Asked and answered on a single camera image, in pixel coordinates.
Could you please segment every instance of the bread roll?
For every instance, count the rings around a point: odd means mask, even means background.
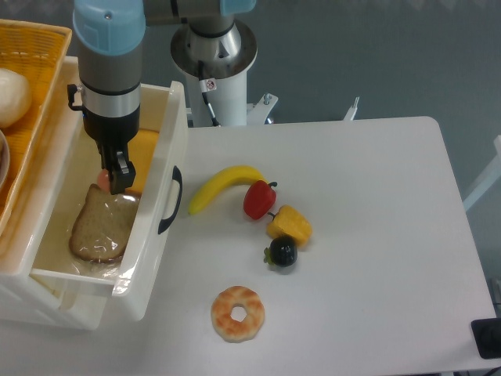
[[[20,120],[31,106],[31,88],[21,74],[0,68],[0,128]]]

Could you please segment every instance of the metal bracket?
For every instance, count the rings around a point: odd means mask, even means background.
[[[270,124],[269,114],[278,101],[278,96],[264,94],[259,102],[247,111],[247,125]]]

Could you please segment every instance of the slice of bread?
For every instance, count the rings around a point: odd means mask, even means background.
[[[111,195],[92,184],[71,230],[71,253],[99,263],[121,259],[138,206],[136,193]]]

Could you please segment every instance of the toy pepper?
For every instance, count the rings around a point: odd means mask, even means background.
[[[276,182],[258,180],[252,184],[243,199],[243,211],[252,219],[258,220],[275,204],[276,192],[272,187]]]
[[[296,245],[301,247],[306,244],[313,233],[310,222],[290,205],[280,207],[276,214],[268,214],[273,217],[273,220],[266,227],[266,231],[273,239],[289,235],[294,239]]]

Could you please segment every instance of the toy food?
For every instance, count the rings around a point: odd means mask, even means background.
[[[136,195],[111,195],[92,184],[71,230],[71,253],[82,260],[100,263],[121,258],[138,206]]]
[[[296,260],[296,243],[289,235],[273,239],[269,248],[265,249],[265,262],[269,265],[286,267],[293,265]]]
[[[236,306],[245,309],[242,321],[232,318]],[[211,319],[214,329],[227,342],[243,342],[252,339],[265,321],[265,307],[259,295],[244,286],[224,290],[212,303]]]
[[[236,165],[222,169],[212,176],[195,193],[189,202],[188,213],[194,215],[203,210],[223,190],[230,186],[253,184],[258,180],[265,180],[263,175],[254,167]]]
[[[0,128],[20,120],[31,106],[31,88],[21,74],[0,68]]]
[[[292,206],[284,205],[275,215],[269,214],[273,220],[266,226],[266,232],[273,239],[289,235],[298,247],[302,247],[313,233],[310,222]]]
[[[252,219],[260,219],[269,209],[272,208],[276,200],[276,192],[272,189],[276,182],[267,183],[258,180],[252,184],[243,199],[243,211]]]

